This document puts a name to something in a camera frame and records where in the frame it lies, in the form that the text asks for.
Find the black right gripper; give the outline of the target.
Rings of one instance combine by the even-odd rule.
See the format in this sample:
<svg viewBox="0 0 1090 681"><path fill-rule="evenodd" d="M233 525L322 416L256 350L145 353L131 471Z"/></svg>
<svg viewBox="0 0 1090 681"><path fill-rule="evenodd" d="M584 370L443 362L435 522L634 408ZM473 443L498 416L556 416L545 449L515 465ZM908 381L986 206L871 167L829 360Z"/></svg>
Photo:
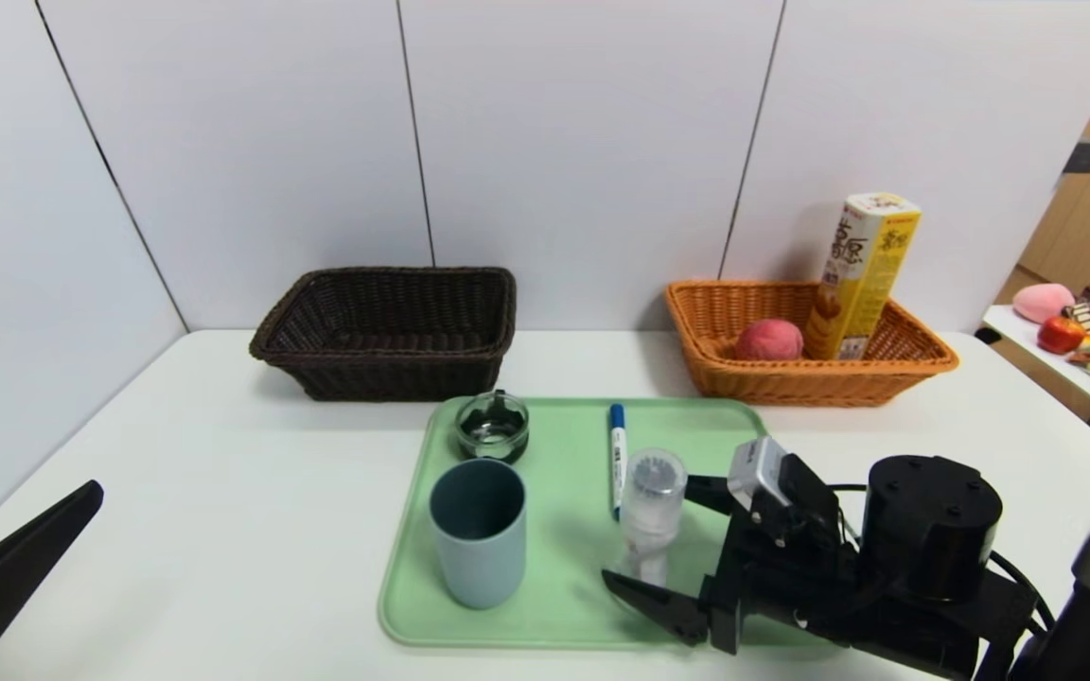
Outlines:
<svg viewBox="0 0 1090 681"><path fill-rule="evenodd" d="M855 551L841 527L834 492L814 507L779 508L784 536L754 520L722 476L689 475L685 500L730 519L714 573L700 598L602 569L615 598L688 646L708 641L736 655L744 621L760 616L796 629L835 628L861 608Z"/></svg>

